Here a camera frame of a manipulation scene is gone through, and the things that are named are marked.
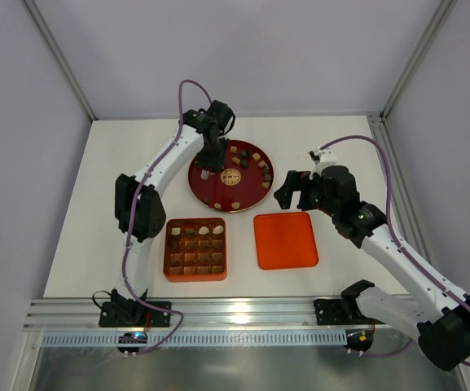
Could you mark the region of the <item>silver metal tongs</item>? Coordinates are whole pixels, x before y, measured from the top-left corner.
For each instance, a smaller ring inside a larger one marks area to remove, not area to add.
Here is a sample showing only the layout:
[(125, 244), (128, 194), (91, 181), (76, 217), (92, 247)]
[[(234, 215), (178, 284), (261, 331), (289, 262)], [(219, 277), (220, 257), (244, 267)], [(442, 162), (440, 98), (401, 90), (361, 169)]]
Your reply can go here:
[(200, 178), (206, 180), (209, 178), (210, 172), (206, 169), (201, 170)]

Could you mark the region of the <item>orange box lid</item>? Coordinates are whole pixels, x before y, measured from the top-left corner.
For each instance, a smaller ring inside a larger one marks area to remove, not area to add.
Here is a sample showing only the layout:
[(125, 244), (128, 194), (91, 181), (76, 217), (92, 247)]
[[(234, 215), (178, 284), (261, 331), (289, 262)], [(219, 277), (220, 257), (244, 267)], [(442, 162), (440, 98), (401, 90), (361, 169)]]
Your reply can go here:
[(310, 215), (268, 213), (253, 219), (257, 263), (262, 270), (310, 268), (319, 257)]

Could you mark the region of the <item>white oval chocolate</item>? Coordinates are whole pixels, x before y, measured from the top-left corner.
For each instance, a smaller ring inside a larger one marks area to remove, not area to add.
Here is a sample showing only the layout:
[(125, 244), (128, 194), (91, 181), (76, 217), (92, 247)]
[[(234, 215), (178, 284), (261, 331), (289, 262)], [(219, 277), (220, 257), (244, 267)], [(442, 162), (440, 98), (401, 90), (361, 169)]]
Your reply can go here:
[(216, 226), (216, 227), (213, 229), (213, 233), (214, 233), (215, 235), (220, 235), (223, 231), (224, 231), (224, 229), (223, 229), (222, 226)]

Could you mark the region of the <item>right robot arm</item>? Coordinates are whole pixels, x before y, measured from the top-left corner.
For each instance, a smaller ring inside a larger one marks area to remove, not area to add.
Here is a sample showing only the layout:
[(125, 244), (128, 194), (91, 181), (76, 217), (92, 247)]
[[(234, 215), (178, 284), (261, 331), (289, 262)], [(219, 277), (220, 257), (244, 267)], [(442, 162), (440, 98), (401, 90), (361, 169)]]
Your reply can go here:
[(281, 209), (290, 208), (294, 192), (300, 194), (300, 210), (328, 215), (341, 236), (378, 261), (413, 299), (405, 302), (361, 280), (341, 293), (351, 316), (378, 320), (399, 330), (443, 371), (464, 364), (470, 357), (470, 294), (397, 236), (380, 209), (361, 200), (349, 170), (342, 165), (329, 166), (321, 173), (290, 170), (274, 193)]

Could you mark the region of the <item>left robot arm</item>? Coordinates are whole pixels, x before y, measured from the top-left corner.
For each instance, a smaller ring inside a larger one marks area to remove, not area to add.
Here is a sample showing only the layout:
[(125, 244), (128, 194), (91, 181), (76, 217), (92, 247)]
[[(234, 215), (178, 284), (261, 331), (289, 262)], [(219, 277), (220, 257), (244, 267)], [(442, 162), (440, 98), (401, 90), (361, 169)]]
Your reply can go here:
[(114, 215), (125, 234), (121, 281), (112, 291), (111, 304), (133, 318), (143, 307), (147, 292), (143, 281), (153, 240), (165, 226), (162, 196), (181, 168), (193, 160), (204, 172), (222, 171), (228, 140), (225, 134), (235, 114), (214, 100), (207, 109), (181, 115), (178, 128), (162, 150), (136, 174), (120, 175), (115, 184)]

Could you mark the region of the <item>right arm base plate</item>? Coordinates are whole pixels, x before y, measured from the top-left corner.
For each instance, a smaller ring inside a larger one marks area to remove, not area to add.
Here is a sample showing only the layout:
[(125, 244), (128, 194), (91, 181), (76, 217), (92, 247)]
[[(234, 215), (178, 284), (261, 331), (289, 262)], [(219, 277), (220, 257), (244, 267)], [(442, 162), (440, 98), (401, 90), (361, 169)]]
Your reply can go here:
[(314, 312), (319, 326), (367, 324), (356, 304), (346, 299), (316, 299)]

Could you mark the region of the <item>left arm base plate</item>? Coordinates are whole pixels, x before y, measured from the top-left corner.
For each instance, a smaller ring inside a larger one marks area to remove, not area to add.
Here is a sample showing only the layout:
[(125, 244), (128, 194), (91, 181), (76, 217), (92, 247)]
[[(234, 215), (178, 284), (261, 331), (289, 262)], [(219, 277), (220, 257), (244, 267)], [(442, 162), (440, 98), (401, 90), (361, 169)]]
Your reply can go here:
[(148, 309), (138, 302), (126, 304), (106, 301), (99, 316), (100, 327), (169, 327), (170, 301), (149, 301), (150, 305), (160, 307), (162, 311)]

